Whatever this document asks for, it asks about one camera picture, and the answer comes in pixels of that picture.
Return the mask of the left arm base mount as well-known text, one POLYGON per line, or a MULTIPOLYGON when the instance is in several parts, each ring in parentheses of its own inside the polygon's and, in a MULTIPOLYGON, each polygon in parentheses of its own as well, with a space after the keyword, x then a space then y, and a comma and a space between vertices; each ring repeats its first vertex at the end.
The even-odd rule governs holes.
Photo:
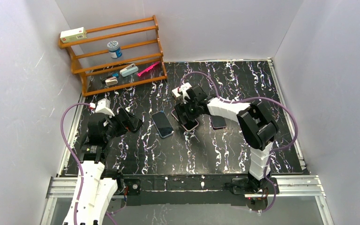
POLYGON ((120 179, 118 190, 109 200, 107 213, 114 215, 125 207, 132 205, 141 194, 141 180, 138 178, 125 177, 120 179))

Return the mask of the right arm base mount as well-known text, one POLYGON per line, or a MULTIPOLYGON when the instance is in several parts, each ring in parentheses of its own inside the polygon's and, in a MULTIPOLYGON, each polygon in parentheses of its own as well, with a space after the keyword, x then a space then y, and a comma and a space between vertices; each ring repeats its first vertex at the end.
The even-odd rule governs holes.
POLYGON ((279 194, 276 178, 233 178, 231 182, 225 183, 224 188, 234 195, 250 195, 246 197, 246 205, 250 211, 259 214, 268 211, 279 194))

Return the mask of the purple phone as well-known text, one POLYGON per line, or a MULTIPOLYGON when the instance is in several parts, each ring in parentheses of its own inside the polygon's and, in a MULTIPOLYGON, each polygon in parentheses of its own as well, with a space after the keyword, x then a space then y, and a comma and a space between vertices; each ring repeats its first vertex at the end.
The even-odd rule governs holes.
POLYGON ((213 129, 223 129, 227 126, 225 119, 220 116, 210 116, 210 122, 213 129))

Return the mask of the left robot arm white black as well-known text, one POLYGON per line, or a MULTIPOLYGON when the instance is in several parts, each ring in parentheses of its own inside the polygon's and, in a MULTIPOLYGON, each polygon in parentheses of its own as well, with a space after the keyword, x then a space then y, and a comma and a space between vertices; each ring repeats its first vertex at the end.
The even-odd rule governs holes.
POLYGON ((86 140, 81 146, 74 196, 63 224, 102 224, 119 183, 119 172, 105 167, 106 147, 111 139, 137 131, 142 123, 124 110, 115 116, 96 113, 90 117, 86 140))

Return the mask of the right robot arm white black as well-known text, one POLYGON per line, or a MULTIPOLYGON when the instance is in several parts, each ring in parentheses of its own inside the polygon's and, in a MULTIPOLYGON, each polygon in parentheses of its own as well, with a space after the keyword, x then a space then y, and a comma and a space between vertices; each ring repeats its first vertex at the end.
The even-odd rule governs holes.
POLYGON ((201 87, 189 83, 172 90, 178 100, 174 109, 180 124, 186 124, 206 114, 219 116, 239 124, 243 137, 251 150, 247 188, 257 191, 264 187, 270 173, 270 151, 279 128, 267 108, 260 101, 229 103, 218 97, 208 96, 201 87))

